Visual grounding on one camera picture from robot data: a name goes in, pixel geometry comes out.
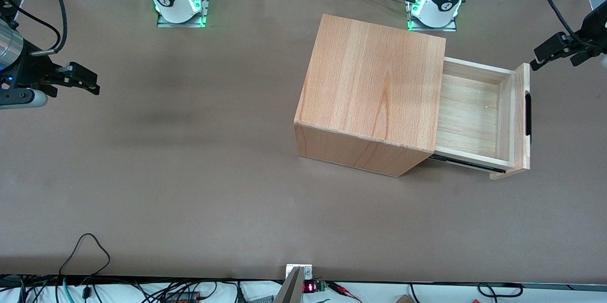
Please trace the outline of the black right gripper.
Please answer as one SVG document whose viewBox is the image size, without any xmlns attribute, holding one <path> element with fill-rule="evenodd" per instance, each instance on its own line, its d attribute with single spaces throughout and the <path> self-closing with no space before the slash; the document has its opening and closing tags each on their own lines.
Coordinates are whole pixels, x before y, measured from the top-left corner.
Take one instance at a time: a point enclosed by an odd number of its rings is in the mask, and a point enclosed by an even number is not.
<svg viewBox="0 0 607 303">
<path fill-rule="evenodd" d="M 22 52 L 17 60 L 0 72 L 1 85 L 9 88 L 30 88 L 45 93 L 47 96 L 56 98 L 57 86 L 74 87 L 84 89 L 93 95 L 100 94 L 100 86 L 97 85 L 97 74 L 76 62 L 69 62 L 64 67 L 52 63 L 48 56 L 31 56 L 31 52 L 39 52 L 40 48 L 24 40 Z M 63 77 L 63 82 L 53 82 L 47 76 L 52 77 L 56 72 Z"/>
</svg>

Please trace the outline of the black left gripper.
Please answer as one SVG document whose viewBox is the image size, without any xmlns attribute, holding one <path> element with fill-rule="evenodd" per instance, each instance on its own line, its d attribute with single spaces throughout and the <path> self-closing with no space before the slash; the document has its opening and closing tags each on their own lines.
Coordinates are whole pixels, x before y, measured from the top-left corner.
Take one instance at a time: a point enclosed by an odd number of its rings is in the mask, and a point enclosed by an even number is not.
<svg viewBox="0 0 607 303">
<path fill-rule="evenodd" d="M 603 2 L 593 9 L 583 19 L 581 28 L 576 31 L 578 37 L 594 47 L 586 47 L 586 52 L 575 52 L 572 43 L 575 42 L 570 35 L 564 32 L 555 33 L 534 49 L 535 59 L 530 67 L 537 71 L 552 61 L 569 58 L 574 67 L 581 65 L 594 56 L 606 53 L 607 45 L 607 2 Z"/>
</svg>

